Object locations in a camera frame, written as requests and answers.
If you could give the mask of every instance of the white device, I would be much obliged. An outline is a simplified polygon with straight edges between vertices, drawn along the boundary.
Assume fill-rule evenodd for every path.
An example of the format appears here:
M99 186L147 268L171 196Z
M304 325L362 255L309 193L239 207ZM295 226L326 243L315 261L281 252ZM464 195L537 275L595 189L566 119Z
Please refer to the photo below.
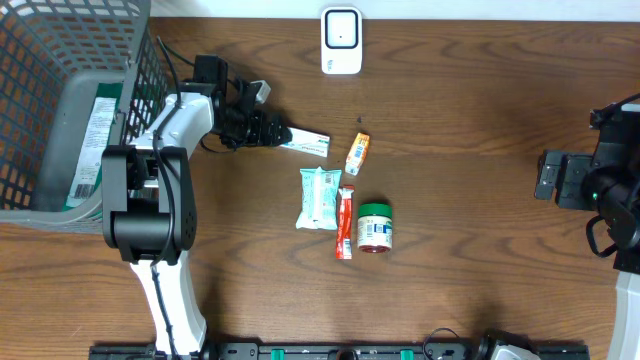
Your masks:
M322 12L321 58L325 74L356 74L362 68L362 14L354 7Z
M500 345L493 349L491 360L540 360L540 357L517 346Z

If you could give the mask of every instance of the gray plastic basket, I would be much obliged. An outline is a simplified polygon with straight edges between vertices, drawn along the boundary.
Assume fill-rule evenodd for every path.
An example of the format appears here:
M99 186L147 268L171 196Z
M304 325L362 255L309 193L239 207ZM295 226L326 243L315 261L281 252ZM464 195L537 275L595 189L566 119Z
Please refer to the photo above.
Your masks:
M164 106L145 0L0 0L0 222L99 233L98 187L64 211L98 84L122 83L109 144Z

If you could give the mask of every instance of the green clip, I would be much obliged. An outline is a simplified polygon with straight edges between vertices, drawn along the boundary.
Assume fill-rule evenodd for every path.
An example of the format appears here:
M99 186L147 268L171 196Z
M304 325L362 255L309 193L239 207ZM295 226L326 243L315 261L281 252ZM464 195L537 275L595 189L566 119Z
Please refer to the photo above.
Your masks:
M271 360L284 360L284 350L271 350Z
M413 360L413 350L400 351L400 360Z

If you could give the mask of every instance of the small orange item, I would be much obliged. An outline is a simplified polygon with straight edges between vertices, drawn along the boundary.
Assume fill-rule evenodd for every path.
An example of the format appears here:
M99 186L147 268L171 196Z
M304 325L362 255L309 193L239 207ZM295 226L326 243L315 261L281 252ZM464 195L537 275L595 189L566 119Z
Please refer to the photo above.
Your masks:
M360 167L367 157L369 141L369 135L358 133L358 136L356 136L356 139L353 141L353 145L351 145L351 150L349 150L349 155L347 155L347 163L344 166L344 171L347 174L353 176L358 175L358 171L360 171Z

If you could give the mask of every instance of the wood grain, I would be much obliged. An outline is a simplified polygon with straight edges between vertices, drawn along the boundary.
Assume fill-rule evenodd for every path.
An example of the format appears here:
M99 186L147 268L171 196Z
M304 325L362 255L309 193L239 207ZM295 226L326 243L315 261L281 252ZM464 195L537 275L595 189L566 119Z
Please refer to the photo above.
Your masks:
M637 90L640 25L366 21L363 71L336 77L320 71L319 21L150 25L187 57L216 53L267 80L272 109L332 138L327 159L194 153L192 270L214 334L412 341L498 326L606 357L612 260L588 249L590 214L532 193L543 149L592 150L589 109ZM356 206L392 203L394 249L336 261L334 232L295 230L299 169L343 168L357 131L370 153L343 183ZM142 288L101 236L1 229L0 357L82 359L96 342L154 339Z

